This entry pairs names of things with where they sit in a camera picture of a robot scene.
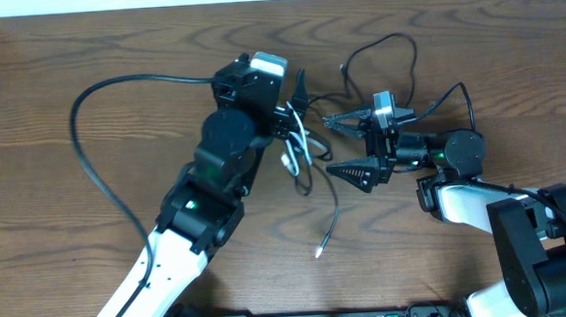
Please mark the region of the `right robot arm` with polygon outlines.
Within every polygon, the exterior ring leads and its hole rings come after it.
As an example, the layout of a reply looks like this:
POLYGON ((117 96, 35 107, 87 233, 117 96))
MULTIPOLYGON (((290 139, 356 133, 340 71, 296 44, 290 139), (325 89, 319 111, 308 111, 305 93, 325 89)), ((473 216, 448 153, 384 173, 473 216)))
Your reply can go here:
POLYGON ((502 278, 467 296, 450 317, 566 317, 566 183, 486 183, 486 145, 476 127, 408 132, 420 119, 388 91, 374 94, 370 106, 326 117, 329 129, 366 147, 365 157, 328 165, 328 173, 369 193, 396 173, 431 169, 416 182, 422 210, 491 234, 502 278))

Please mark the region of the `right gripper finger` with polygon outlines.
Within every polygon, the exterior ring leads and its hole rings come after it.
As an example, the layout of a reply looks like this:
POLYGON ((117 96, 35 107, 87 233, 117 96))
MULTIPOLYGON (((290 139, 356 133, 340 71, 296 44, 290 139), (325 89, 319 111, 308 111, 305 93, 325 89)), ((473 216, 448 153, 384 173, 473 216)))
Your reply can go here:
POLYGON ((330 175, 345 180, 365 193, 371 193, 373 187, 379 184, 382 169, 382 162, 376 156, 346 160, 327 166, 330 175))
POLYGON ((324 124, 333 132, 345 134, 354 139, 364 139, 372 125, 372 110, 359 108, 354 111, 324 117, 324 124))

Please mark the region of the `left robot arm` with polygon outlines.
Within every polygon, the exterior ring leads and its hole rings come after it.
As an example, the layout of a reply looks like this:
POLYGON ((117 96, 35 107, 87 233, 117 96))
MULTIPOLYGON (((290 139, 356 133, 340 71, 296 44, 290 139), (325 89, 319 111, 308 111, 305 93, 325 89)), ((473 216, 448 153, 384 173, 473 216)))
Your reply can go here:
POLYGON ((298 103, 277 105, 287 68, 281 56, 243 53, 206 79, 217 108, 194 159, 162 201, 152 232, 137 227, 144 249, 96 317, 163 317, 228 241, 265 149, 301 118, 298 103))

